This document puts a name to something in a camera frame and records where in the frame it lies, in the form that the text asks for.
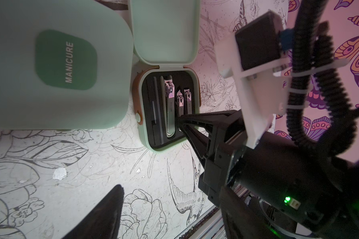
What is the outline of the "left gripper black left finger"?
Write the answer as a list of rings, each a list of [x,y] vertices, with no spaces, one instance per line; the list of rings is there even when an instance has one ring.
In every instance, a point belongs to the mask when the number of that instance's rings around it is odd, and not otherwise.
[[[116,239],[120,228],[124,188],[118,184],[91,210],[65,239]]]

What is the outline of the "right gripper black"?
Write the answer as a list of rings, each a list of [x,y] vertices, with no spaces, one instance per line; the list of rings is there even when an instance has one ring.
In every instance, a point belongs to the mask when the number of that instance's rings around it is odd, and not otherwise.
[[[241,147],[241,143],[233,145],[233,138],[245,130],[241,111],[182,115],[177,119],[177,126],[204,167],[199,189],[211,203],[219,206],[219,194],[228,182],[233,153]]]

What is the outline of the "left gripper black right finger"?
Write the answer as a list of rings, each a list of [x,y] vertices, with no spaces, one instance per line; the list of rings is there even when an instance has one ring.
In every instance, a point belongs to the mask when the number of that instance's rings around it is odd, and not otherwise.
[[[219,194],[220,209],[228,239],[274,239],[275,234],[226,186]]]

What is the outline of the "green case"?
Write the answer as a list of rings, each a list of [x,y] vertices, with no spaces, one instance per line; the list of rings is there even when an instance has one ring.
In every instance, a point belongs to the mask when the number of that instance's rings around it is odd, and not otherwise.
[[[126,21],[96,1],[0,1],[0,128],[117,125],[133,48]]]
[[[129,1],[134,52],[149,68],[139,73],[132,84],[134,113],[142,144],[159,153],[183,142],[185,136],[177,127],[177,91],[190,89],[192,113],[201,105],[200,84],[190,68],[198,52],[200,1]],[[175,134],[168,138],[164,79],[173,77],[175,85]],[[162,104],[164,143],[155,142],[155,87],[159,84]]]

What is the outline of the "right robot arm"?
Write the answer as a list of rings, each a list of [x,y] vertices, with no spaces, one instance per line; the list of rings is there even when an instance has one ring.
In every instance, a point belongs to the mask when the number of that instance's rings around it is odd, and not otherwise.
[[[198,186],[220,208],[229,239],[281,239],[234,192],[240,184],[312,232],[359,239],[359,161],[339,154],[356,136],[353,109],[337,69],[326,1],[303,1],[295,25],[267,12],[215,47],[217,67],[233,78],[240,110],[183,115],[178,127],[204,172]]]

